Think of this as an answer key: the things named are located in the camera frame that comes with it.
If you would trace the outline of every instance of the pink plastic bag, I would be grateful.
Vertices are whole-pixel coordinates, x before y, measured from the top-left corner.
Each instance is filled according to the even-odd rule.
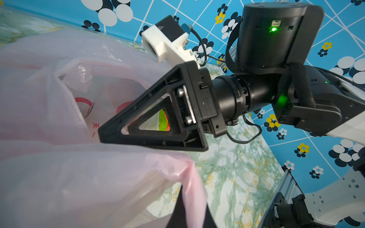
[[[176,182],[188,227],[202,227],[207,194],[188,155],[97,143],[97,129],[169,69],[77,30],[0,48],[1,227],[120,228]]]

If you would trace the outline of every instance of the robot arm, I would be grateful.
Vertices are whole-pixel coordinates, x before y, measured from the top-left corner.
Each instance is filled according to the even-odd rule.
[[[271,205],[263,226],[309,228],[334,227],[343,218],[365,212],[365,148],[360,159],[338,181],[314,192],[299,195],[288,204],[281,193]]]
[[[243,14],[227,46],[229,50],[238,37],[234,62],[226,51],[227,66],[235,74],[214,80],[207,69],[200,68],[195,53],[185,48],[187,25],[180,27],[169,16],[144,31],[145,49],[173,69],[100,127],[100,141],[205,151],[204,133],[219,137],[226,133],[226,126],[237,124],[238,116],[272,104],[279,123],[365,144],[365,90],[327,70],[303,66],[323,9],[302,3],[257,3],[245,5]],[[265,54],[260,51],[263,44],[270,47]],[[151,107],[164,94],[170,99]],[[139,124],[161,109],[166,110],[170,131],[140,130]],[[265,226],[329,227],[364,212],[364,164],[362,154],[354,169],[337,182],[299,195],[292,204],[273,206],[273,220]]]

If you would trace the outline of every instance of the metal bolt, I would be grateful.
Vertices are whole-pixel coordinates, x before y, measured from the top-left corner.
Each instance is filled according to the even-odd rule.
[[[184,96],[184,94],[185,94],[185,92],[184,92],[184,90],[183,90],[182,88],[178,88],[178,89],[177,89],[177,95],[178,95],[179,97],[183,97],[183,96]]]
[[[193,123],[193,119],[191,118],[191,116],[187,116],[185,117],[185,122],[187,125],[190,125]]]

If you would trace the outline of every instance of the green led light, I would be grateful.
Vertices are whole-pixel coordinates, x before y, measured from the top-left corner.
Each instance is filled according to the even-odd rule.
[[[285,94],[282,94],[279,97],[279,99],[277,100],[276,104],[279,108],[283,108],[286,105],[286,103],[288,102],[288,100],[289,100],[288,96]]]

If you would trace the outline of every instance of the marble pattern surface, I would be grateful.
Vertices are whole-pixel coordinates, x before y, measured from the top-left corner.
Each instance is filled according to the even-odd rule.
[[[22,37],[66,27],[0,8],[0,47]],[[146,52],[136,43],[119,41]],[[216,65],[207,64],[206,68],[212,79],[224,74]],[[252,122],[249,113],[246,117]],[[257,134],[256,127],[245,124],[242,117],[239,120],[238,125],[228,127],[232,137],[248,140]],[[262,136],[249,144],[233,143],[227,136],[206,137],[208,151],[186,153],[195,161],[205,184],[208,205],[217,226],[255,228],[283,176],[281,166]],[[179,190],[180,183],[176,183],[164,191],[163,195],[147,208],[148,211],[156,217],[172,213]]]

